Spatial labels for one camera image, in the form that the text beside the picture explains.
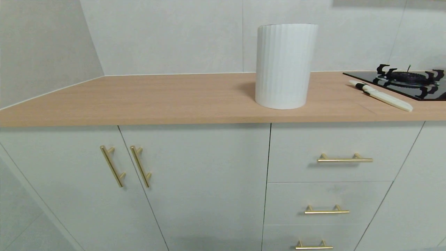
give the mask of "gas stove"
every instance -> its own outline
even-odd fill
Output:
[[[344,72],[345,75],[381,86],[385,89],[397,92],[404,96],[420,101],[446,100],[446,78],[444,70],[432,70],[422,72],[397,71],[391,68],[387,72],[381,64],[374,71]]]

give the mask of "drawer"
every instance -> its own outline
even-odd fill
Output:
[[[272,124],[268,182],[392,181],[423,125],[417,122]],[[371,163],[318,163],[373,158]]]
[[[262,251],[295,250],[298,241],[303,246],[318,246],[321,240],[333,251],[354,251],[367,228],[362,225],[265,225]]]
[[[277,225],[368,224],[384,199],[391,181],[268,183],[265,220]],[[350,213],[305,214],[334,210],[339,205]]]

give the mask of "white ribbed container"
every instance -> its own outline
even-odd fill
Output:
[[[266,25],[257,30],[256,102],[273,109],[305,105],[317,25]]]

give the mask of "black glass cooktop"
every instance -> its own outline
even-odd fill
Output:
[[[394,71],[393,73],[403,75],[406,74],[405,72],[401,71]],[[418,82],[416,79],[411,79],[408,82],[402,81],[401,79],[389,80],[389,74],[383,75],[374,71],[353,71],[344,72],[344,74],[370,84],[381,86],[415,100],[446,100],[446,78],[426,82],[426,79],[429,79],[429,75],[431,75],[431,73],[407,73],[418,76],[424,75],[424,80],[420,80]]]

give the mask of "knife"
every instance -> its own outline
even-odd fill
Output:
[[[412,112],[412,110],[413,110],[413,107],[409,103],[404,102],[400,99],[397,99],[394,96],[391,96],[389,94],[380,92],[368,84],[364,84],[364,83],[361,83],[361,82],[358,82],[355,80],[350,80],[349,82],[351,85],[353,85],[357,89],[363,91],[365,94],[368,94],[368,95],[370,95],[384,103],[387,103],[391,106],[394,106],[396,108],[399,108],[399,109],[407,111],[407,112]]]

